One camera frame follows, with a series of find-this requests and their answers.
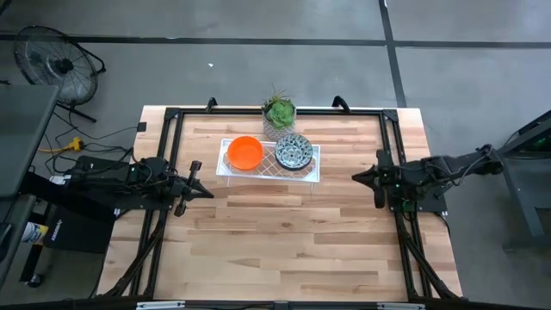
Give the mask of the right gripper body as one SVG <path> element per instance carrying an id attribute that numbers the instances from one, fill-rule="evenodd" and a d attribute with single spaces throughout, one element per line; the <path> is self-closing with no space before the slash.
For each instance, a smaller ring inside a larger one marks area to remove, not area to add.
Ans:
<path id="1" fill-rule="evenodd" d="M 397 166 L 392 156 L 384 151 L 376 152 L 377 165 L 375 166 L 375 207 L 396 208 L 399 205 L 399 185 L 397 184 Z"/>

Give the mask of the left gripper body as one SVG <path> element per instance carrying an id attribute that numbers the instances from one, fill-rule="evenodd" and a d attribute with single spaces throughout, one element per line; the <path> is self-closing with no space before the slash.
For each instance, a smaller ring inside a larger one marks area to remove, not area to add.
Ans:
<path id="1" fill-rule="evenodd" d="M 179 194 L 180 201 L 177 203 L 174 211 L 176 217 L 180 217 L 184 214 L 186 209 L 186 202 L 192 200 L 192 190 L 195 182 L 197 172 L 201 169 L 201 161 L 193 161 L 189 169 L 189 176 L 187 178 L 175 175 L 172 178 L 172 191 L 175 194 Z"/>

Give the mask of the orange plastic mini bowl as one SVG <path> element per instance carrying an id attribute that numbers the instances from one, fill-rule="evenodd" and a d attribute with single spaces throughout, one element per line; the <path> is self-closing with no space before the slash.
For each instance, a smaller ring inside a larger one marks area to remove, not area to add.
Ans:
<path id="1" fill-rule="evenodd" d="M 230 143 L 226 154 L 232 167 L 241 171 L 251 171 L 263 160 L 263 145 L 257 138 L 241 136 Z"/>

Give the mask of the teal speckled mini bowl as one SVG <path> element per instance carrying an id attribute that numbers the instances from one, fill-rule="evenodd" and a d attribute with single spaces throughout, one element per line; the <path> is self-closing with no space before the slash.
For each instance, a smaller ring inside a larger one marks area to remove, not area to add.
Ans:
<path id="1" fill-rule="evenodd" d="M 313 146 L 300 134 L 286 134 L 275 144 L 275 160 L 287 171 L 300 171 L 306 168 L 312 158 Z"/>

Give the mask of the grey triangle-pattern plant pot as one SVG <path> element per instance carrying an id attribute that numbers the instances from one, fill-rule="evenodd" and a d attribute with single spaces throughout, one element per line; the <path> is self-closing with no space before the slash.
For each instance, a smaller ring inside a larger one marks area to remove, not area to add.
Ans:
<path id="1" fill-rule="evenodd" d="M 266 117 L 263 117 L 263 133 L 272 141 L 278 141 L 281 137 L 294 133 L 295 123 L 292 122 L 288 126 L 275 125 Z"/>

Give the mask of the green succulent plant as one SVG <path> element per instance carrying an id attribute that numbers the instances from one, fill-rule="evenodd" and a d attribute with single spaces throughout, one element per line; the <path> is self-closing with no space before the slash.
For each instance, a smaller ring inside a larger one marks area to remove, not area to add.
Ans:
<path id="1" fill-rule="evenodd" d="M 274 94 L 263 102 L 262 111 L 264 118 L 276 129 L 294 124 L 296 107 L 284 90 L 274 90 Z"/>

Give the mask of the black equipment case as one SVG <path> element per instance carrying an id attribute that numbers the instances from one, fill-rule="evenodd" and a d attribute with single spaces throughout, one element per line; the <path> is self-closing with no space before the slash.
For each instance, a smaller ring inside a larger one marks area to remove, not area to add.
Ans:
<path id="1" fill-rule="evenodd" d="M 115 215 L 106 221 L 92 220 L 65 208 L 57 208 L 48 222 L 42 244 L 54 250 L 105 254 L 111 239 Z"/>

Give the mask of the yellow power plug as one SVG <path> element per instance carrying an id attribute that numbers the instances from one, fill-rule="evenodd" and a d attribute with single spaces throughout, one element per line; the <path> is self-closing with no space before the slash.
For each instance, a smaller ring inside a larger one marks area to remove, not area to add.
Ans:
<path id="1" fill-rule="evenodd" d="M 74 152 L 81 152 L 82 150 L 84 149 L 84 142 L 78 138 L 78 137 L 75 137 L 71 143 L 69 143 L 68 145 L 66 146 L 63 146 L 63 147 L 60 147 L 60 148 L 57 148 L 57 149 L 52 149 L 52 148 L 48 148 L 48 149 L 44 149 L 44 148 L 39 148 L 38 151 L 39 152 L 50 152 L 50 153 L 58 153 L 58 152 L 67 152 L 67 151 L 74 151 Z"/>

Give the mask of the white labelled bottle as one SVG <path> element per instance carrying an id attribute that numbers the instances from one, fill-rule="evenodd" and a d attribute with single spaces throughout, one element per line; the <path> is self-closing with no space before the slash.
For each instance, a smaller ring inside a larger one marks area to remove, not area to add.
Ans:
<path id="1" fill-rule="evenodd" d="M 43 239 L 46 237 L 49 228 L 47 226 L 28 222 L 21 237 L 22 243 L 33 245 L 43 245 Z"/>

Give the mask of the grey desk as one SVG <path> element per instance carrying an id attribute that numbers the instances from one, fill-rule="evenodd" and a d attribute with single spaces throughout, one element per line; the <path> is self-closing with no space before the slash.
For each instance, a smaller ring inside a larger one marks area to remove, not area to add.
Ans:
<path id="1" fill-rule="evenodd" d="M 36 197 L 20 187 L 53 114 L 59 88 L 0 84 L 0 289 Z"/>

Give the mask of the black floor fan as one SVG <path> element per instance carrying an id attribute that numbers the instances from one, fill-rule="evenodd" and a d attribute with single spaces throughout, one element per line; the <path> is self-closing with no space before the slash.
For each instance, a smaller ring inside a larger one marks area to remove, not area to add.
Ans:
<path id="1" fill-rule="evenodd" d="M 91 101 L 99 76 L 107 71 L 102 59 L 69 35 L 44 26 L 28 26 L 14 38 L 13 55 L 25 79 L 33 85 L 58 88 L 56 105 L 92 123 L 96 119 L 77 110 Z"/>

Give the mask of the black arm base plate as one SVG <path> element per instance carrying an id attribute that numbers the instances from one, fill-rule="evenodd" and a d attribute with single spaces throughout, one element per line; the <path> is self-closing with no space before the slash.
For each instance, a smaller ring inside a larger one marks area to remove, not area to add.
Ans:
<path id="1" fill-rule="evenodd" d="M 438 189 L 432 189 L 426 194 L 414 198 L 405 198 L 398 189 L 387 192 L 388 206 L 397 212 L 441 213 L 447 211 L 443 194 Z"/>
<path id="2" fill-rule="evenodd" d="M 172 209 L 172 201 L 155 197 L 127 195 L 116 199 L 114 208 L 162 211 Z"/>

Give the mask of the black aluminium table frame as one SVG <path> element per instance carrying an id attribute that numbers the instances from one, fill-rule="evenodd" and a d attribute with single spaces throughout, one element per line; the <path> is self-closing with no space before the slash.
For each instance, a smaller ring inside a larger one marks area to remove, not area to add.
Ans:
<path id="1" fill-rule="evenodd" d="M 137 155 L 174 157 L 182 174 L 201 161 L 213 195 L 168 216 L 134 292 L 223 301 L 404 301 L 410 289 L 430 292 L 419 267 L 402 259 L 397 216 L 352 180 L 380 149 L 395 161 L 429 155 L 418 109 L 302 108 L 297 132 L 320 148 L 315 182 L 219 174 L 225 140 L 263 138 L 256 107 L 147 106 L 141 120 Z"/>

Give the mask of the white metal bracket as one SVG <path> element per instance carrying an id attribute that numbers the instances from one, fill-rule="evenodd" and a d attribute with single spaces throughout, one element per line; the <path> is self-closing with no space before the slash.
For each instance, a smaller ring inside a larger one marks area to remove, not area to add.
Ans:
<path id="1" fill-rule="evenodd" d="M 185 301 L 144 301 L 138 302 L 135 310 L 180 310 L 185 306 Z"/>
<path id="2" fill-rule="evenodd" d="M 424 304 L 405 302 L 379 302 L 376 310 L 426 310 Z"/>

